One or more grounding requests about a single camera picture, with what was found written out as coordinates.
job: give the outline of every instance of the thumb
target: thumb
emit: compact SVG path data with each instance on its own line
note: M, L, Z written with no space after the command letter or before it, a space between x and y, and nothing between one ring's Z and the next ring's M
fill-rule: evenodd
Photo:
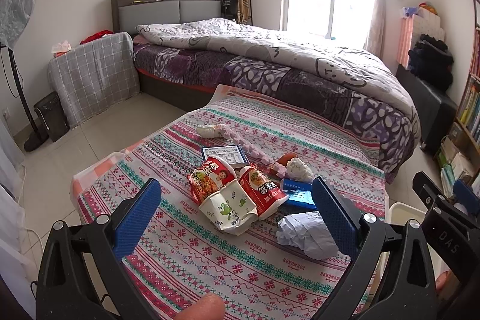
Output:
M208 293L193 305L183 310L174 320L223 320L225 304L216 294Z

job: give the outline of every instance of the trash can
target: trash can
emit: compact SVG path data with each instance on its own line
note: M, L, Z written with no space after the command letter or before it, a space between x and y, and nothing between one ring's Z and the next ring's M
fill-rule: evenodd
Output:
M59 140L70 130L60 97L55 91L37 102L34 109L53 142Z

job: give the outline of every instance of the tile floor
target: tile floor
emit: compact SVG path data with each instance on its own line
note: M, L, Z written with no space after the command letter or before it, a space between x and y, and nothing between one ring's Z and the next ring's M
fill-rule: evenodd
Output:
M27 228L35 229L42 242L45 242L55 221L63 219L69 225L79 224L80 218L70 201L71 177L183 114L184 111L176 107L150 95L140 94L69 131L57 142L49 140L38 150L26 154L27 173L20 204L25 208ZM417 148L400 168L394 183L386 186L390 204L403 202L423 209L411 189L412 178L420 170L440 184L435 162ZM29 278L36 280L42 248L33 233L22 236L22 253L35 265L28 272Z

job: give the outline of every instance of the headboard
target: headboard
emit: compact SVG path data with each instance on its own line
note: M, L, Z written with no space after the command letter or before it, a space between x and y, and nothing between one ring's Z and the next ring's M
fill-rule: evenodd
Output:
M221 16L221 0L112 0L113 31L136 34L139 24L177 24Z

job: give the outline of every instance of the red cloth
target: red cloth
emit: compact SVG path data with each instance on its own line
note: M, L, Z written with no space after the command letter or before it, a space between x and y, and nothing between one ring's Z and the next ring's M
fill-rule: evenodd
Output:
M94 35L89 36L88 38L85 38L83 41L80 42L80 45L83 45L84 43L88 43L91 41L95 41L97 39L100 39L102 36L108 35L108 34L113 34L113 31L110 31L110 30L100 31Z

